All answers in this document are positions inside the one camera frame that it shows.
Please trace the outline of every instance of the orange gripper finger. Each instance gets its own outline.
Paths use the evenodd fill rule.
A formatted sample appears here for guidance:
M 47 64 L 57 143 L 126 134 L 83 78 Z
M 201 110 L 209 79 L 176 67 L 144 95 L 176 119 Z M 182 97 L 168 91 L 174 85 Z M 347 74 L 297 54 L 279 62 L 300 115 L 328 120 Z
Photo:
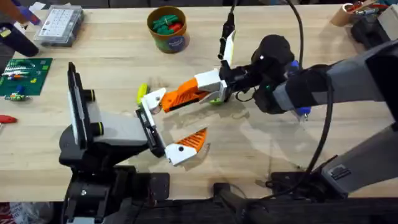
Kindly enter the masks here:
M 207 94 L 206 91 L 198 90 L 198 82 L 196 78 L 185 82 L 180 85 L 177 90 L 166 93 L 162 98 L 162 109 L 167 113 L 176 110 L 185 105 L 200 101 Z
M 205 143 L 206 133 L 207 133 L 207 129 L 203 128 L 202 130 L 196 132 L 195 134 L 191 134 L 190 136 L 188 136 L 182 140 L 179 140 L 177 142 L 177 144 L 192 147 L 192 148 L 196 149 L 197 152 L 199 152 L 199 150 L 203 146 L 203 143 Z

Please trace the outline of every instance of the plastic storage box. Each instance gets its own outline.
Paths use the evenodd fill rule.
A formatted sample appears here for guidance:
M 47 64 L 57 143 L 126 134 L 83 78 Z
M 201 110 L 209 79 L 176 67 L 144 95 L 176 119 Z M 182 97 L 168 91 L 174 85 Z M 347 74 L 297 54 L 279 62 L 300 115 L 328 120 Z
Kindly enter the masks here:
M 81 6 L 50 6 L 49 15 L 34 40 L 43 46 L 71 47 L 83 19 Z

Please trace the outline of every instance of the black cable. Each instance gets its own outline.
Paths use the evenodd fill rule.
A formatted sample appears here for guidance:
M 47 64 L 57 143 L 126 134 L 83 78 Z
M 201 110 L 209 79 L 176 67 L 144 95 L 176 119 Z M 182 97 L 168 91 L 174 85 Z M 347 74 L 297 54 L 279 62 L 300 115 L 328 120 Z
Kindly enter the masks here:
M 325 123 L 323 124 L 323 131 L 322 131 L 322 135 L 321 138 L 319 140 L 317 149 L 315 150 L 312 159 L 307 167 L 307 169 L 305 170 L 304 174 L 301 176 L 300 180 L 290 189 L 287 189 L 285 191 L 282 192 L 278 192 L 276 194 L 272 194 L 269 196 L 265 196 L 263 198 L 260 198 L 259 200 L 256 200 L 256 202 L 260 202 L 260 201 L 264 201 L 264 200 L 269 200 L 271 198 L 274 197 L 279 197 L 281 195 L 286 195 L 289 194 L 291 192 L 293 192 L 297 187 L 299 187 L 299 185 L 305 181 L 308 176 L 311 174 L 313 168 L 315 167 L 315 164 L 317 163 L 317 160 L 322 152 L 323 146 L 325 145 L 326 139 L 328 137 L 328 133 L 329 133 L 329 129 L 330 129 L 330 123 L 331 123 L 331 116 L 333 113 L 333 101 L 334 101 L 334 97 L 333 97 L 333 87 L 331 85 L 331 78 L 325 74 L 325 73 L 319 73 L 320 75 L 325 77 L 326 80 L 326 84 L 328 86 L 328 91 L 327 91 L 327 98 L 328 98 L 328 102 L 327 102 L 327 108 L 326 108 L 326 118 L 325 118 Z
M 241 100 L 241 99 L 239 99 L 239 96 L 238 96 L 239 93 L 241 93 L 241 91 L 239 91 L 239 92 L 237 92 L 237 93 L 235 94 L 235 99 L 238 100 L 239 102 L 245 103 L 245 102 L 248 102 L 248 101 L 253 100 L 253 98 L 254 98 L 254 93 L 253 93 L 253 95 L 252 95 L 249 99 L 247 99 L 247 100 Z
M 65 192 L 65 196 L 63 197 L 61 216 L 60 216 L 60 224 L 64 224 L 67 221 L 67 220 L 65 220 L 65 210 L 67 209 L 67 205 L 68 205 L 68 202 L 69 202 L 68 201 L 69 200 L 69 190 L 70 190 L 70 183 L 72 183 L 72 180 L 73 180 L 73 174 L 70 177 L 67 191 Z
M 182 207 L 182 206 L 186 206 L 186 205 L 193 205 L 193 204 L 197 204 L 197 203 L 204 203 L 204 202 L 209 202 L 213 200 L 213 198 L 208 198 L 208 199 L 203 199 L 203 200 L 196 200 L 193 202 L 187 202 L 187 203 L 180 203 L 178 205 L 164 205 L 164 206 L 144 206 L 143 208 L 145 209 L 160 209 L 160 208 L 178 208 L 178 207 Z
M 138 210 L 137 210 L 137 212 L 136 212 L 136 215 L 134 216 L 134 219 L 133 219 L 133 221 L 132 221 L 132 224 L 135 224 L 135 223 L 136 223 L 137 218 L 138 218 L 138 216 L 139 216 L 139 214 L 140 214 L 142 208 L 144 207 L 144 204 L 145 204 L 145 202 L 142 202 L 141 206 L 138 208 Z
M 296 15 L 298 22 L 298 29 L 300 32 L 300 53 L 298 56 L 298 65 L 300 66 L 300 70 L 303 69 L 303 51 L 304 51 L 304 31 L 303 31 L 303 22 L 301 21 L 301 17 L 296 7 L 292 3 L 291 0 L 286 0 L 287 4 L 292 8 L 294 14 Z
M 233 13 L 233 12 L 234 12 L 234 9 L 235 9 L 235 7 L 236 7 L 237 5 L 238 5 L 238 0 L 234 0 L 233 4 L 232 4 L 232 6 L 231 6 L 231 10 L 230 10 L 229 13 Z
M 231 218 L 232 218 L 232 220 L 234 220 L 234 223 L 238 224 L 239 221 L 238 221 L 238 218 L 237 218 L 237 214 L 234 213 L 234 211 L 231 208 L 228 207 L 228 205 L 225 203 L 225 201 L 224 201 L 224 199 L 222 197 L 220 197 L 220 199 L 221 199 L 220 201 L 221 201 L 221 204 L 222 204 L 223 208 L 231 215 Z

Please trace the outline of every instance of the wooden tabletop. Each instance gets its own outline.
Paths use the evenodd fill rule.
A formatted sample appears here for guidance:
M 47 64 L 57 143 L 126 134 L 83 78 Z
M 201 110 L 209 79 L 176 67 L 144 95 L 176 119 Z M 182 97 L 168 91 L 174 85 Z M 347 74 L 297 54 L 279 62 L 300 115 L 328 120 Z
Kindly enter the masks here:
M 304 25 L 304 65 L 333 63 L 362 51 L 348 29 L 328 21 L 339 6 L 299 6 Z M 146 27 L 153 9 L 86 9 L 86 18 L 72 48 L 43 49 L 37 57 L 54 61 L 40 96 L 27 103 L 1 100 L 0 114 L 19 119 L 0 130 L 0 201 L 61 200 L 71 172 L 58 163 L 58 140 L 70 124 L 67 66 L 73 62 L 85 88 L 96 91 L 99 107 L 134 116 L 141 83 L 173 90 L 194 74 L 219 67 L 218 39 L 228 7 L 182 8 L 187 16 L 190 44 L 178 54 L 159 51 Z M 44 18 L 45 11 L 38 15 Z M 299 28 L 288 6 L 237 7 L 233 65 L 249 63 L 261 39 L 284 35 L 299 54 Z M 35 27 L 29 27 L 32 38 Z M 335 105 L 333 121 L 320 162 L 342 154 L 392 122 L 384 103 Z M 299 123 L 292 113 L 270 115 L 253 101 L 232 100 L 223 106 L 190 105 L 155 116 L 166 143 L 208 128 L 199 155 L 173 167 L 149 151 L 124 161 L 139 172 L 169 172 L 170 198 L 207 198 L 214 182 L 237 185 L 248 197 L 270 193 L 256 182 L 274 171 L 305 167 L 320 138 L 325 106 L 313 108 Z M 398 182 L 365 187 L 354 196 L 397 196 Z

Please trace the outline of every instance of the green circuit board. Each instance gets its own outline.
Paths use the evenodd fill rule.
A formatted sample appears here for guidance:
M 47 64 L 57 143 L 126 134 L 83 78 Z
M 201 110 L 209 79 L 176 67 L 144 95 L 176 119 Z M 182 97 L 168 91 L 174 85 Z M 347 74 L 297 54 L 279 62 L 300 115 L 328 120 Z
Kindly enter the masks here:
M 51 63 L 52 58 L 11 59 L 4 73 L 21 71 L 25 77 L 18 80 L 8 80 L 5 75 L 0 77 L 0 96 L 11 95 L 18 85 L 24 87 L 24 95 L 39 96 Z

